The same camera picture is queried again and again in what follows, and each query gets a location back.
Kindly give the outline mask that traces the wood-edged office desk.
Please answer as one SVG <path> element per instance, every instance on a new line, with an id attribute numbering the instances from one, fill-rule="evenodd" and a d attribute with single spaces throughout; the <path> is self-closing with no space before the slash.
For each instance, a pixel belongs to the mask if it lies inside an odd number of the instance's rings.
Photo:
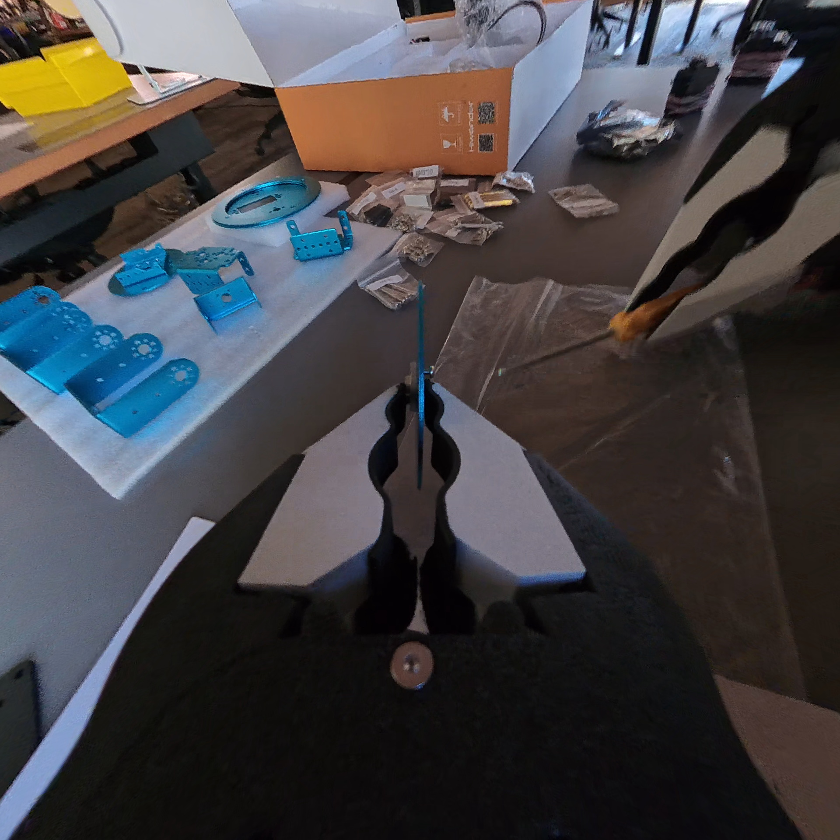
<path id="1" fill-rule="evenodd" d="M 2 211 L 2 266 L 176 174 L 199 204 L 215 198 L 200 165 L 214 147 L 195 110 L 238 87 L 208 80 L 152 104 L 121 92 L 29 121 L 4 115 L 2 199 L 22 193 L 30 201 Z"/>

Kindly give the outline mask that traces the dark crinkled plastic bag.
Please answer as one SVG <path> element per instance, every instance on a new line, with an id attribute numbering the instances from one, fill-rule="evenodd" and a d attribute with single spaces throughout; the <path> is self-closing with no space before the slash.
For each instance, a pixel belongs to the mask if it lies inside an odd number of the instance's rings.
<path id="1" fill-rule="evenodd" d="M 674 119 L 657 117 L 611 100 L 590 112 L 576 133 L 576 143 L 589 154 L 616 161 L 635 161 L 672 144 L 683 135 Z"/>

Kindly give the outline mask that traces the orange and white cardboard box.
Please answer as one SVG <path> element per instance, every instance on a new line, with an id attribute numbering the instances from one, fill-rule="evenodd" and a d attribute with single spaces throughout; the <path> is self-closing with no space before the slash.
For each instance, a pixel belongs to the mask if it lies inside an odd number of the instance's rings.
<path id="1" fill-rule="evenodd" d="M 397 2 L 76 2 L 116 60 L 273 87 L 304 166 L 517 165 L 581 79 L 592 2 L 511 2 L 486 40 Z"/>

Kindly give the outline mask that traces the blue angled bracket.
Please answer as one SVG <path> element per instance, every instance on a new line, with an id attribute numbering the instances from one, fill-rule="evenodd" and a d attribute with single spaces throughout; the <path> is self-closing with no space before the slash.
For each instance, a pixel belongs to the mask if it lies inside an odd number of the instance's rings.
<path id="1" fill-rule="evenodd" d="M 108 281 L 108 290 L 118 297 L 137 297 L 155 291 L 172 278 L 169 256 L 161 244 L 135 248 L 120 255 L 122 268 Z"/>

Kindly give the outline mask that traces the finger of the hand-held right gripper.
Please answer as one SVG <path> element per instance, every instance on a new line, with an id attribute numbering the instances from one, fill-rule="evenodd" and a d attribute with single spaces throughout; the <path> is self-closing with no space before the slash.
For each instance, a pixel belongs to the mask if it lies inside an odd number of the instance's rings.
<path id="1" fill-rule="evenodd" d="M 806 173 L 782 170 L 787 158 L 782 129 L 756 132 L 684 201 L 625 311 L 671 291 L 709 285 L 733 257 L 773 236 L 806 190 Z"/>
<path id="2" fill-rule="evenodd" d="M 733 257 L 709 285 L 684 297 L 649 338 L 669 340 L 755 302 L 838 234 L 839 174 L 833 172 L 803 192 L 773 236 Z"/>

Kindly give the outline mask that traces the black striped bundle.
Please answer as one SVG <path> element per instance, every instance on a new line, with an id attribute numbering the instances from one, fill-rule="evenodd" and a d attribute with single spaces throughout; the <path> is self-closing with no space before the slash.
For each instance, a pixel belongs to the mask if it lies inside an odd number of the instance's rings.
<path id="1" fill-rule="evenodd" d="M 664 116 L 676 118 L 701 112 L 709 102 L 717 83 L 720 66 L 698 56 L 680 69 L 668 94 Z"/>
<path id="2" fill-rule="evenodd" d="M 754 23 L 743 41 L 728 76 L 729 83 L 766 84 L 796 45 L 796 37 L 773 20 Z"/>

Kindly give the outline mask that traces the wide blue perforated bracket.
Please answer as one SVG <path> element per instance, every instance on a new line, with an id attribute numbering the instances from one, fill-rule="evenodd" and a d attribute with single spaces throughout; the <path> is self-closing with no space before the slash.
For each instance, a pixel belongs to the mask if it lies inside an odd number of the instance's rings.
<path id="1" fill-rule="evenodd" d="M 333 227 L 301 233 L 293 220 L 287 221 L 293 258 L 297 261 L 311 261 L 332 256 L 341 256 L 350 251 L 354 244 L 350 217 L 345 211 L 338 211 L 339 230 Z"/>

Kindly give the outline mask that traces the white assembly instruction sheet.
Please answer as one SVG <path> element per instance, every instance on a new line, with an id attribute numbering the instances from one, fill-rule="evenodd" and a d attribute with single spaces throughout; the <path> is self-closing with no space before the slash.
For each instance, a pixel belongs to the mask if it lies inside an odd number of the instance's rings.
<path id="1" fill-rule="evenodd" d="M 214 522 L 203 518 L 190 518 L 139 600 L 126 615 L 33 755 L 13 779 L 1 801 L 2 839 L 13 837 L 55 779 L 87 727 L 117 659 L 146 608 L 180 562 L 214 525 Z"/>

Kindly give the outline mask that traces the bubble wrap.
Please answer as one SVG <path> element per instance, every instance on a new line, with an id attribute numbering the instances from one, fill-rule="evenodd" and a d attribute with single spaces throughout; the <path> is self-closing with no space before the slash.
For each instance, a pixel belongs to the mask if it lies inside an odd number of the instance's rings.
<path id="1" fill-rule="evenodd" d="M 455 1 L 455 21 L 459 42 L 447 55 L 453 72 L 515 64 L 549 28 L 539 1 Z"/>

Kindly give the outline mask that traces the small blue U bracket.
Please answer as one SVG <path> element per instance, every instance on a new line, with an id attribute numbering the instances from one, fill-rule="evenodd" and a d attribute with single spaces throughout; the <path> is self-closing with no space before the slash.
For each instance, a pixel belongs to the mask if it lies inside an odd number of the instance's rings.
<path id="1" fill-rule="evenodd" d="M 221 286 L 205 291 L 193 299 L 203 320 L 215 334 L 219 324 L 253 307 L 262 305 L 246 276 L 226 281 Z"/>

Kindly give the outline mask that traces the blue round metal disc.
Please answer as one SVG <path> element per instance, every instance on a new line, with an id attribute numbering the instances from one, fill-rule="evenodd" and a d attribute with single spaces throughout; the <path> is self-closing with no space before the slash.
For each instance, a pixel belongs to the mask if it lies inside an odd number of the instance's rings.
<path id="1" fill-rule="evenodd" d="M 427 430 L 427 380 L 426 364 L 426 295 L 422 281 L 416 290 L 416 363 L 414 365 L 413 394 L 416 408 L 416 490 L 424 488 L 425 450 Z"/>

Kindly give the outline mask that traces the clear plastic bag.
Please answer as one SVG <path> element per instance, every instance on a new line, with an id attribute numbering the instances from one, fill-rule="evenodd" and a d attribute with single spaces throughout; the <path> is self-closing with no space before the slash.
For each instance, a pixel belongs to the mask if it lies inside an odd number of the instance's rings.
<path id="1" fill-rule="evenodd" d="M 656 345 L 599 339 L 626 299 L 475 276 L 435 381 L 653 562 L 714 671 L 805 699 L 732 319 Z"/>

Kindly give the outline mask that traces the yellow-handled screwdriver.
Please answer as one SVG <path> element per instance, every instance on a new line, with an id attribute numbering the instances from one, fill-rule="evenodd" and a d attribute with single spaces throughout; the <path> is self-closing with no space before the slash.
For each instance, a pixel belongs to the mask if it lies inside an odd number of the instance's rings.
<path id="1" fill-rule="evenodd" d="M 604 341 L 615 340 L 619 343 L 627 343 L 647 337 L 676 309 L 677 305 L 684 298 L 701 288 L 703 288 L 703 285 L 696 283 L 692 286 L 671 291 L 663 297 L 647 302 L 632 311 L 620 311 L 611 319 L 607 329 L 600 334 L 569 344 L 559 350 L 536 355 L 524 361 L 500 367 L 497 370 L 497 375 L 503 376 L 514 371 L 528 369 Z"/>

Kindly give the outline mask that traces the pile of small screw bags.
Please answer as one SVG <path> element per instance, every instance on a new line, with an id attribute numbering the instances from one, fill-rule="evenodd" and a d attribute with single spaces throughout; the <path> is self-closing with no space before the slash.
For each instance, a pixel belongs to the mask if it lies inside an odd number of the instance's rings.
<path id="1" fill-rule="evenodd" d="M 491 178 L 446 176 L 437 165 L 389 171 L 368 179 L 368 189 L 346 209 L 355 223 L 398 233 L 394 246 L 357 281 L 383 307 L 395 311 L 419 299 L 412 270 L 429 266 L 445 243 L 480 247 L 503 229 L 489 210 L 519 204 L 536 191 L 527 171 Z"/>

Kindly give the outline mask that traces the black metal plate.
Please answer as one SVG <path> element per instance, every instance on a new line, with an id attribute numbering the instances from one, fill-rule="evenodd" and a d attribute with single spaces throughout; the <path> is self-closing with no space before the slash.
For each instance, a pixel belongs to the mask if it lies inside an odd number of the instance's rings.
<path id="1" fill-rule="evenodd" d="M 1 795 L 17 778 L 39 741 L 36 667 L 26 659 L 1 676 Z"/>

